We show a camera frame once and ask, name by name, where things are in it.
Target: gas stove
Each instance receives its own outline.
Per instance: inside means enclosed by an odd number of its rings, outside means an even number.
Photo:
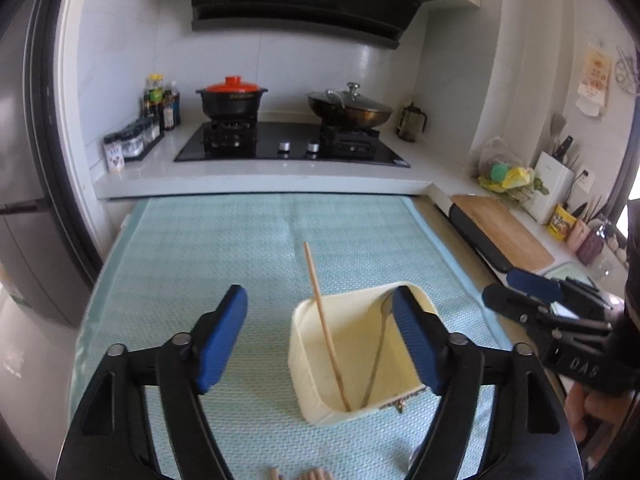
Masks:
[[[408,168],[385,146],[377,130],[351,130],[329,124],[211,121],[187,141],[176,162],[274,159],[359,162]]]

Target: refrigerator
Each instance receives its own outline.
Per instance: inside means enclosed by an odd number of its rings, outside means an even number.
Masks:
[[[102,261],[74,201],[56,128],[59,4],[0,0],[0,280],[17,303],[78,326]]]

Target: pot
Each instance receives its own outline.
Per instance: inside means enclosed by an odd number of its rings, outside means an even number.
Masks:
[[[202,111],[214,120],[233,120],[255,116],[266,88],[246,83],[237,75],[225,77],[225,82],[196,90],[202,97]]]
[[[347,83],[349,90],[325,90],[306,95],[313,113],[325,123],[343,128],[375,128],[386,123],[393,109],[356,92],[357,83]]]

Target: wooden cutting board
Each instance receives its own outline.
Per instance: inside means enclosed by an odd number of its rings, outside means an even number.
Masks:
[[[497,198],[454,195],[451,199],[500,249],[514,267],[537,272],[554,262],[549,251]]]

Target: metal spoon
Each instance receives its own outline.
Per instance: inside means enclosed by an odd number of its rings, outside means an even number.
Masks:
[[[369,397],[371,396],[371,391],[373,389],[373,383],[376,379],[376,373],[378,372],[378,365],[380,364],[380,355],[382,354],[382,342],[385,339],[385,330],[386,330],[386,320],[391,314],[391,309],[394,305],[393,302],[393,293],[395,289],[387,291],[385,295],[382,297],[382,304],[380,305],[380,311],[382,313],[382,329],[380,330],[380,339],[378,340],[378,350],[376,350],[376,359],[373,361],[373,370],[371,371],[371,377],[369,379],[369,385],[364,394],[364,398],[362,399],[362,405],[360,408],[366,408],[369,403]]]

